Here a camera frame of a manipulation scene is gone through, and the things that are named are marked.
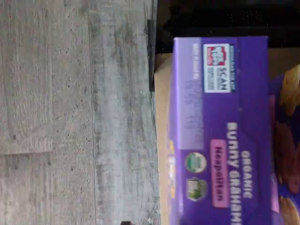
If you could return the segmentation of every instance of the cracker box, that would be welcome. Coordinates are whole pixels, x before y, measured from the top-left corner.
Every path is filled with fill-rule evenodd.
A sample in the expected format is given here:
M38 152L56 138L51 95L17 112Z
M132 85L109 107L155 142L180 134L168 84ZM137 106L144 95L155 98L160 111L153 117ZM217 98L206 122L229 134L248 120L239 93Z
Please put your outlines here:
M267 57L266 37L175 39L171 225L273 224Z
M300 225L300 66L271 81L270 108L280 214Z

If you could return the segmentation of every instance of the green seal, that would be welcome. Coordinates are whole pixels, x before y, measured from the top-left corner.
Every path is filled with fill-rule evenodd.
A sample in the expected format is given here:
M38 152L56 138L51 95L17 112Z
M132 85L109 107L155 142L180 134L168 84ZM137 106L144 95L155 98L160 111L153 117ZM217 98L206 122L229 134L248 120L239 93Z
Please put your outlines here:
M207 194L207 183L196 177L187 179L187 198L197 202L203 199Z
M207 166L207 161L204 155L193 152L186 157L186 168L192 173L201 173Z

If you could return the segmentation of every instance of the wooden floor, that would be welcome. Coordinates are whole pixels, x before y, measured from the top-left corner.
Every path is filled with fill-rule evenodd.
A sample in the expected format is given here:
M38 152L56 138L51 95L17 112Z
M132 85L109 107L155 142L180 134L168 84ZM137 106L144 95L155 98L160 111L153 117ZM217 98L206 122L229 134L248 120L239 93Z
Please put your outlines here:
M160 224L152 7L0 0L0 225Z

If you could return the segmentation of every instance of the pink label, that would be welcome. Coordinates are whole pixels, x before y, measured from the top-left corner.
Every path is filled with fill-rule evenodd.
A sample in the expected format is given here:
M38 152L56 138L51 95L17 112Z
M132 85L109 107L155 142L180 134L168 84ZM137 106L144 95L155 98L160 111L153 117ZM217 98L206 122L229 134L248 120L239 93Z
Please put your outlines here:
M229 207L227 151L225 140L211 140L212 203L216 208Z

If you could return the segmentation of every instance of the scan sticker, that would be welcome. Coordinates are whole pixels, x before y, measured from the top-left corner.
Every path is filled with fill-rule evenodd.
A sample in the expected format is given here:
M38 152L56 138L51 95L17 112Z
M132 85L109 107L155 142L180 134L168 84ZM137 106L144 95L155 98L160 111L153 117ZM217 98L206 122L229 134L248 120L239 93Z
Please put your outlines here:
M234 91L234 46L230 44L203 45L203 75L206 93Z

